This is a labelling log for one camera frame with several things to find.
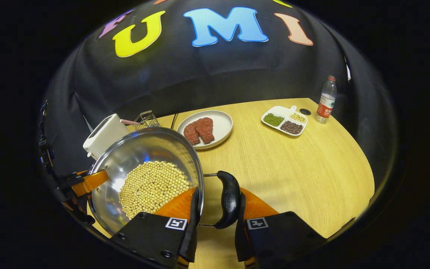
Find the metal wire rack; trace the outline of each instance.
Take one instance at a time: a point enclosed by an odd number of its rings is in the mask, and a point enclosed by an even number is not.
[[[138,115],[138,117],[134,121],[139,123],[138,125],[134,126],[135,130],[140,130],[147,127],[160,126],[159,121],[152,113],[152,110],[142,112],[141,114]]]

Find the blue letter m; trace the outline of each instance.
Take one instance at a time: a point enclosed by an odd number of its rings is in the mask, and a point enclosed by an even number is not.
[[[220,34],[226,41],[231,41],[235,31],[240,26],[238,38],[242,41],[268,41],[268,37],[261,32],[256,21],[256,10],[248,7],[234,7],[227,18],[220,16],[211,9],[196,9],[184,13],[184,17],[191,18],[195,28],[196,39],[192,45],[196,47],[215,44],[218,38],[210,34],[210,28]]]

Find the white tray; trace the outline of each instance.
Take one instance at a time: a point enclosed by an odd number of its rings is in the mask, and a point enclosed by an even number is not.
[[[205,144],[202,139],[199,138],[200,143],[193,146],[193,148],[195,149],[213,148],[214,146],[225,141],[228,136],[230,136],[230,133],[232,133],[232,117],[230,117],[230,115],[228,115],[227,113],[218,110],[202,111],[189,116],[181,122],[181,124],[177,128],[177,131],[184,135],[184,129],[188,124],[191,124],[194,121],[205,117],[211,118],[214,122],[212,134],[214,135],[215,140],[208,144]]]
[[[277,116],[277,117],[282,117],[283,118],[283,121],[280,123],[279,126],[273,126],[273,125],[271,125],[269,123],[266,123],[263,120],[265,118],[265,116],[268,115],[268,114],[270,114],[270,113],[273,114],[273,115],[275,115],[275,116]],[[297,114],[297,115],[300,115],[300,116],[304,117],[304,119],[306,120],[305,123],[301,123],[301,122],[299,122],[297,120],[294,120],[294,119],[290,118],[291,114]],[[292,133],[288,133],[288,132],[283,131],[282,129],[280,129],[281,126],[285,122],[287,122],[287,121],[290,121],[290,122],[292,122],[294,124],[298,124],[298,125],[303,126],[302,131],[300,133],[298,133],[298,134],[292,134]],[[304,129],[306,128],[306,125],[308,124],[308,118],[304,114],[296,112],[296,106],[292,106],[291,108],[286,108],[286,107],[282,107],[282,106],[274,106],[274,107],[268,109],[268,111],[265,112],[265,114],[263,114],[261,116],[261,122],[263,122],[264,124],[270,126],[271,128],[277,129],[278,131],[280,131],[282,133],[286,133],[289,136],[299,136],[300,134],[303,133]]]

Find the pot handle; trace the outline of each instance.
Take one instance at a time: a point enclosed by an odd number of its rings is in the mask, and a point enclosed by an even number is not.
[[[237,179],[224,171],[219,171],[216,174],[205,174],[204,177],[217,176],[223,184],[222,190],[222,218],[214,225],[200,224],[200,226],[213,227],[217,229],[227,228],[238,219],[240,208],[240,186]]]

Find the raw meat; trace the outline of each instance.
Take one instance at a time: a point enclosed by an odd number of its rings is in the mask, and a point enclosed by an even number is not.
[[[212,134],[214,128],[214,122],[210,118],[199,119],[195,122],[195,130],[198,135],[202,138],[204,143],[210,143],[215,140],[214,135]]]
[[[197,121],[194,121],[191,124],[188,124],[184,129],[184,136],[190,142],[192,145],[196,145],[200,143],[200,139],[198,138],[198,133],[195,130],[195,125],[197,124]]]

